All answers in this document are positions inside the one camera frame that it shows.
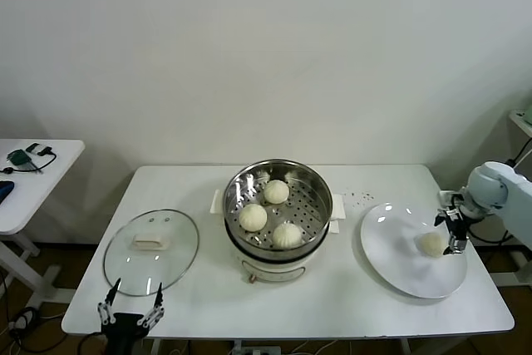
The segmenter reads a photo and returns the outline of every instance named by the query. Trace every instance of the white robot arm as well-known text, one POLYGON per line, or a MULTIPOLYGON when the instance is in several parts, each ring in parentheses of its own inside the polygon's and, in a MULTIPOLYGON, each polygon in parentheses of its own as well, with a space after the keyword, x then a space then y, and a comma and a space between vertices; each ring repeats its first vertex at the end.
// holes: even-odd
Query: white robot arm
POLYGON ((532 249, 532 183, 508 165, 490 161, 471 172, 467 186, 436 217, 436 224, 445 221, 450 233, 446 254, 463 252, 469 227, 489 214, 498 215, 532 249))

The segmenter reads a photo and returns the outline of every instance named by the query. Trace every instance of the power strip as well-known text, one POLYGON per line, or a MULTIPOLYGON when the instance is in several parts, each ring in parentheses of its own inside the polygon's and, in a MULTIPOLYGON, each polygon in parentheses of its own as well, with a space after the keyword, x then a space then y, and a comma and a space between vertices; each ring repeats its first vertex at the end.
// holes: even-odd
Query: power strip
POLYGON ((281 347, 240 347, 232 355, 281 355, 281 347))

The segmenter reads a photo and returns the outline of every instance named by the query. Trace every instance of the floor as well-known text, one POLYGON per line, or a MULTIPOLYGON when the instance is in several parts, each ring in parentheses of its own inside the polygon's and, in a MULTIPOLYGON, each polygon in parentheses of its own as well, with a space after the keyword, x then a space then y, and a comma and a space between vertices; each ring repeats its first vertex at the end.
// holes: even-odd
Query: floor
MULTIPOLYGON (((85 268, 91 261, 93 251, 90 249, 42 249, 41 254, 29 259, 28 263, 40 274, 44 273, 50 264, 61 264, 62 271, 57 278, 57 285, 64 288, 75 288, 81 280, 85 268)), ((487 263, 487 268, 491 272, 508 272, 515 270, 515 266, 508 254, 504 252, 480 253, 481 258, 487 263)), ((452 348, 448 354, 455 355, 502 355, 511 353, 512 355, 530 354, 532 348, 532 290, 530 288, 502 288, 500 290, 510 311, 515 318, 515 328, 509 333, 486 334, 468 338, 461 344, 452 348)), ((14 281, 8 290, 9 313, 13 315, 18 309, 23 308, 31 293, 23 284, 14 281)), ((0 301, 0 315, 6 312, 4 298, 0 301)), ((66 305, 45 303, 42 306, 42 316, 52 316, 63 313, 67 310, 66 305)), ((5 318, 0 317, 0 331, 6 327, 5 318)), ((53 319, 38 328, 31 336, 24 340, 26 348, 41 349, 51 346, 63 337, 61 330, 61 319, 53 319)), ((79 337, 69 336, 58 347, 48 351, 49 354, 76 354, 79 337)), ((430 339, 410 340, 412 349, 416 349, 430 339)), ((0 355, 11 355, 18 353, 16 346, 10 347, 10 337, 3 333, 0 336, 0 355)), ((277 345, 282 348, 283 353, 290 353, 301 341, 282 341, 256 343, 258 345, 277 345)), ((301 348, 306 353, 314 353, 321 346, 328 342, 311 342, 301 348)), ((151 340, 146 339, 142 346, 150 348, 151 340)), ((182 350, 186 345, 186 350, 182 355, 226 355, 232 348, 229 341, 164 341, 160 347, 160 355, 169 355, 175 348, 182 350)), ((98 338, 91 338, 83 347, 84 354, 103 353, 103 344, 98 338)), ((320 355, 346 354, 352 355, 378 355, 378 354, 400 354, 401 344, 398 340, 362 340, 362 341, 340 341, 330 347, 325 348, 320 355)))

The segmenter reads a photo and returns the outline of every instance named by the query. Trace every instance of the white wall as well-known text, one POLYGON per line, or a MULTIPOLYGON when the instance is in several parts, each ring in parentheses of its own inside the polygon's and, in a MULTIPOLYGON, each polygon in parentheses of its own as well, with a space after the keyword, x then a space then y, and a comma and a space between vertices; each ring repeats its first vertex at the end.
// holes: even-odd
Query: white wall
POLYGON ((425 163, 456 185, 506 158, 531 60, 530 0, 0 0, 0 134, 86 142, 31 229, 91 242, 145 164, 425 163))

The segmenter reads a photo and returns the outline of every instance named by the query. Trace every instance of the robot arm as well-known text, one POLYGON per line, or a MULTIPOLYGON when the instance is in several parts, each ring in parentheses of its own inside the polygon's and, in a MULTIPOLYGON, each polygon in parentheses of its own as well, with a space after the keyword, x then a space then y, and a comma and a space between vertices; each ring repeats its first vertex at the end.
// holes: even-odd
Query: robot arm
POLYGON ((508 231, 532 248, 532 183, 511 167, 493 161, 476 167, 453 198, 457 201, 436 217, 436 225, 445 221, 450 234, 445 254, 462 253, 469 227, 490 214, 501 217, 508 231))
POLYGON ((159 284, 153 308, 146 315, 113 313, 112 304, 118 292, 120 281, 118 279, 109 290, 105 302, 98 304, 101 332, 107 338, 106 355, 130 355, 135 342, 146 337, 165 314, 165 309, 162 306, 162 284, 159 284))

